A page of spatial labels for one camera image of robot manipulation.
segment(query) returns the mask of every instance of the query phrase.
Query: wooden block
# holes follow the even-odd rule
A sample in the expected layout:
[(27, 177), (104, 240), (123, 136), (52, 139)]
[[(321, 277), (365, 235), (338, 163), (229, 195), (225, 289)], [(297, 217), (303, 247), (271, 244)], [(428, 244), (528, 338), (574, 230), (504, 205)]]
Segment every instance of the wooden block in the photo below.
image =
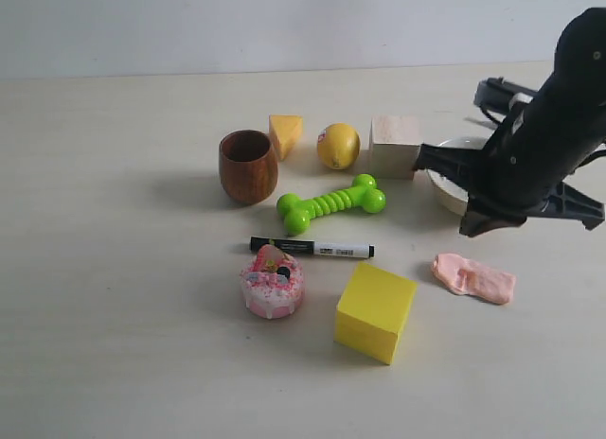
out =
[(414, 281), (358, 263), (337, 306), (334, 339), (391, 364), (416, 290)]
[(288, 156), (302, 132), (303, 118), (300, 115), (269, 116), (269, 137), (280, 161)]
[(422, 143), (419, 121), (413, 116), (379, 115), (370, 123), (369, 174), (376, 178), (407, 179)]

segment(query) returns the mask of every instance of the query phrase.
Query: lemon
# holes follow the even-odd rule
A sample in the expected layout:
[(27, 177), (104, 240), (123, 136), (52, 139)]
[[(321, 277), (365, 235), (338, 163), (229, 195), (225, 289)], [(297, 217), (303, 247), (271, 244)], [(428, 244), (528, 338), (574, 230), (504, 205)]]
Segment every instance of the lemon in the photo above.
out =
[(318, 157), (332, 169), (347, 169), (360, 154), (360, 136), (349, 124), (328, 125), (318, 136)]

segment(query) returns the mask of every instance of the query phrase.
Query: pink frosting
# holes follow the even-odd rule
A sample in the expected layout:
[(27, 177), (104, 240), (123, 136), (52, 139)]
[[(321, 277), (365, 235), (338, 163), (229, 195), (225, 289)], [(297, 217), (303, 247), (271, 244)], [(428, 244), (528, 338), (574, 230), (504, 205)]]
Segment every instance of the pink frosting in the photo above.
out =
[[(290, 276), (277, 273), (287, 268)], [(264, 245), (241, 272), (241, 292), (246, 307), (262, 318), (277, 319), (300, 307), (305, 296), (303, 272), (292, 256), (273, 245)]]

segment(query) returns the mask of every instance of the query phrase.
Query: wooden cup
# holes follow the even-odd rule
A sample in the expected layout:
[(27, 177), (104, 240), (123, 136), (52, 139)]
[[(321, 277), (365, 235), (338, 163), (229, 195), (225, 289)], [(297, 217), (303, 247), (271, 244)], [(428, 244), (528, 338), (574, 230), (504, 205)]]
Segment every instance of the wooden cup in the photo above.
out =
[(219, 145), (219, 176), (236, 202), (255, 204), (277, 185), (277, 157), (269, 137), (256, 130), (228, 134)]

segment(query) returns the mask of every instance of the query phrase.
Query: yellow sponge cube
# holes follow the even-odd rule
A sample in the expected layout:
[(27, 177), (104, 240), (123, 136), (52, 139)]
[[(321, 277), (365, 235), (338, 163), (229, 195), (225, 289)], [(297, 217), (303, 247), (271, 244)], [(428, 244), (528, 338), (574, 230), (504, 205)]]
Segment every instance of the yellow sponge cube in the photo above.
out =
[(279, 160), (284, 160), (303, 132), (303, 117), (300, 115), (269, 116), (269, 137)]
[(416, 290), (414, 281), (358, 263), (337, 306), (334, 339), (390, 365)]

